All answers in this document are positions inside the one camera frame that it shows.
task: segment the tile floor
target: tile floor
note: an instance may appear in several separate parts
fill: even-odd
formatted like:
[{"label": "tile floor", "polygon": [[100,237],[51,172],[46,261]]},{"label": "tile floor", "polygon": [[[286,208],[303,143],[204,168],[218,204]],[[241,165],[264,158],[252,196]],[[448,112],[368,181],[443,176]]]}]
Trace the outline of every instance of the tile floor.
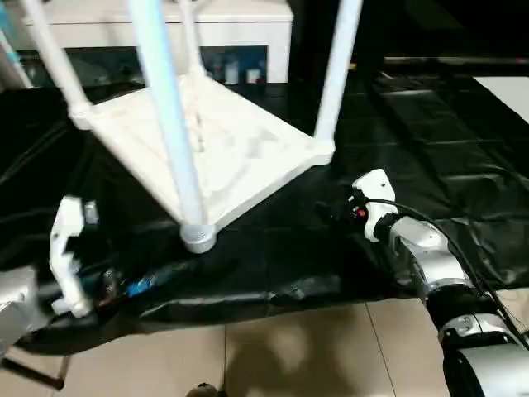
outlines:
[{"label": "tile floor", "polygon": [[[501,296],[524,328],[529,289]],[[10,356],[49,374],[60,369],[60,357]],[[184,397],[202,382],[225,384],[230,397],[448,395],[436,332],[416,299],[124,337],[72,357],[59,393],[0,372],[0,394]]]}]

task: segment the white cabinet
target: white cabinet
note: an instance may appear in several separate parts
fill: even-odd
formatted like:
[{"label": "white cabinet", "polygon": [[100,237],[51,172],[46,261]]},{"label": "white cabinet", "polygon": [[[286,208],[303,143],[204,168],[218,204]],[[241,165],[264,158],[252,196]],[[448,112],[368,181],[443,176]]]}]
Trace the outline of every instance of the white cabinet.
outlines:
[{"label": "white cabinet", "polygon": [[[162,1],[173,56],[184,73],[187,56],[179,6]],[[293,14],[286,0],[200,0],[195,7],[201,47],[265,47],[267,81],[288,80]],[[51,0],[45,12],[59,45],[66,49],[136,45],[126,0]],[[30,19],[25,24],[32,27]]]}]

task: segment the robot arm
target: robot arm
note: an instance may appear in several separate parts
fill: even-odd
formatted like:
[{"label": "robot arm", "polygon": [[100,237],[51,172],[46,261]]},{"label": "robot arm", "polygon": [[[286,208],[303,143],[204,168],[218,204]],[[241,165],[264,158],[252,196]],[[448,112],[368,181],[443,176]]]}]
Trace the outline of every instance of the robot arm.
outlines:
[{"label": "robot arm", "polygon": [[498,305],[478,291],[447,236],[434,225],[398,213],[383,170],[358,179],[350,216],[365,222],[365,236],[385,244],[405,264],[438,331],[446,383],[453,397],[529,395],[529,351],[512,333]]}]

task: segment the black plastic sheet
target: black plastic sheet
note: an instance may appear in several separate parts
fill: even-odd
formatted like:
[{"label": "black plastic sheet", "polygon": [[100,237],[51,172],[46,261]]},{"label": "black plastic sheet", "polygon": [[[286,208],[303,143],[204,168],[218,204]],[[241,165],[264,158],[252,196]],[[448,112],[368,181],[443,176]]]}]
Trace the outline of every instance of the black plastic sheet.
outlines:
[{"label": "black plastic sheet", "polygon": [[[98,88],[98,101],[136,86]],[[318,92],[299,84],[234,88],[311,132]],[[409,296],[409,274],[361,234],[318,216],[363,173],[386,170],[397,200],[441,222],[496,288],[529,285],[529,126],[471,79],[351,80],[331,165],[310,169],[222,230],[207,254],[188,254],[179,225],[89,132],[74,128],[60,94],[0,95],[0,269],[39,269],[49,287],[48,238],[65,194],[95,200],[108,244],[83,271],[127,280],[163,270],[164,283],[76,319],[66,315],[20,342],[70,354],[139,332],[229,323],[333,304]]]}]

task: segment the wire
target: wire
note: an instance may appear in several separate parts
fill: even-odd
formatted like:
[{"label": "wire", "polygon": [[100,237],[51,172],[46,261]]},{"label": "wire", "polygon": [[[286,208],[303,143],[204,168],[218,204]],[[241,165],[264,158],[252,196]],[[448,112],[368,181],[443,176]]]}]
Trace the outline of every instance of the wire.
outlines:
[{"label": "wire", "polygon": [[518,339],[518,341],[524,346],[527,350],[529,350],[529,344],[527,344],[526,338],[522,335],[522,333],[518,330],[516,324],[512,321],[511,317],[508,314],[507,309],[505,308],[505,305],[501,301],[501,299],[498,297],[498,294],[496,291],[490,286],[488,281],[482,277],[479,272],[474,268],[472,265],[472,262],[469,260],[469,258],[464,254],[463,250],[460,249],[459,245],[450,237],[450,234],[448,234],[444,228],[439,225],[439,222],[434,221],[432,218],[428,217],[424,213],[421,213],[420,211],[417,211],[415,208],[408,207],[407,205],[395,203],[392,200],[384,200],[381,198],[365,198],[367,203],[380,203],[380,204],[387,204],[387,205],[393,205],[397,207],[398,209],[402,209],[405,211],[406,215],[411,216],[412,218],[415,218],[418,221],[428,222],[431,225],[435,226],[439,232],[444,234],[446,236],[446,240],[448,240],[449,244],[455,249],[456,255],[464,262],[465,270],[469,274],[470,278],[472,279],[472,282],[474,283],[476,289],[482,294],[483,292],[488,292],[490,296],[492,297],[494,303],[496,306],[498,306],[499,312],[502,314],[503,321],[505,322],[505,325],[507,325],[507,328],[509,331]]}]

